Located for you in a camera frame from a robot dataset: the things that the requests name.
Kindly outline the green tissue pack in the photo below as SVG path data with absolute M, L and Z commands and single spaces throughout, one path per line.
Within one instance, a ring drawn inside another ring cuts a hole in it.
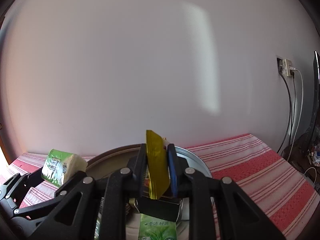
M 87 161 L 77 154 L 52 149 L 44 162 L 41 177 L 61 187 L 78 171 L 85 172 Z

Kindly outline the black small box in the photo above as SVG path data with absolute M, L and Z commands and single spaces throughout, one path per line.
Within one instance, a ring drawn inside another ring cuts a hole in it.
M 147 196 L 130 198 L 129 204 L 138 213 L 170 222 L 177 222 L 181 217 L 183 209 L 182 199 L 168 197 L 161 197 L 159 199 L 150 199 Z

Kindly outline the cluttered dark side desk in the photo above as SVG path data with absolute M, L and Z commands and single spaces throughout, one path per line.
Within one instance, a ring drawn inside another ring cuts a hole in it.
M 305 133 L 295 141 L 289 160 L 291 145 L 284 148 L 281 156 L 298 172 L 310 178 L 312 182 L 319 183 L 319 166 L 313 163 L 313 154 L 319 150 L 319 132 L 313 135 L 310 142 L 306 142 L 306 136 Z

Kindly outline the white wall power adapter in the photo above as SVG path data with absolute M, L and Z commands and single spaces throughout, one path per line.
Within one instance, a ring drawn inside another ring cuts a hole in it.
M 295 74 L 296 68 L 293 66 L 292 61 L 289 59 L 281 60 L 281 73 L 286 77 L 293 77 Z

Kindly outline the striped red white cloth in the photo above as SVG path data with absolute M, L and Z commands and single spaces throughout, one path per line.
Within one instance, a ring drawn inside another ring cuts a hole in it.
M 98 157 L 125 157 L 140 144 L 114 148 Z M 278 227 L 286 239 L 319 239 L 319 194 L 284 158 L 252 134 L 186 148 L 200 157 L 214 178 L 231 177 Z M 1 184 L 16 173 L 34 172 L 47 154 L 24 153 L 1 171 Z M 29 190 L 21 207 L 50 200 L 57 187 L 48 182 Z

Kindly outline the black flat monitor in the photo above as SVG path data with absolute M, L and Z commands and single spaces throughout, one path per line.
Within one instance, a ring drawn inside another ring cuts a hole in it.
M 319 53 L 316 50 L 314 51 L 313 73 L 314 73 L 313 107 L 312 107 L 310 125 L 307 130 L 307 137 L 306 137 L 307 144 L 310 144 L 312 141 L 313 134 L 315 132 L 316 123 L 317 123 L 317 114 L 319 110 Z

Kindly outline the green tea packet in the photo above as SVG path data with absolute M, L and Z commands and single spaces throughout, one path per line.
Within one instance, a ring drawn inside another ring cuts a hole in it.
M 176 240 L 176 223 L 141 214 L 138 239 Z

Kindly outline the large yellow snack bag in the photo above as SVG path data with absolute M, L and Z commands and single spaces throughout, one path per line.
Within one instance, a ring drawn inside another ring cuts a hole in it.
M 163 138 L 152 130 L 146 131 L 146 156 L 148 159 L 149 196 L 159 199 L 170 186 L 167 152 Z

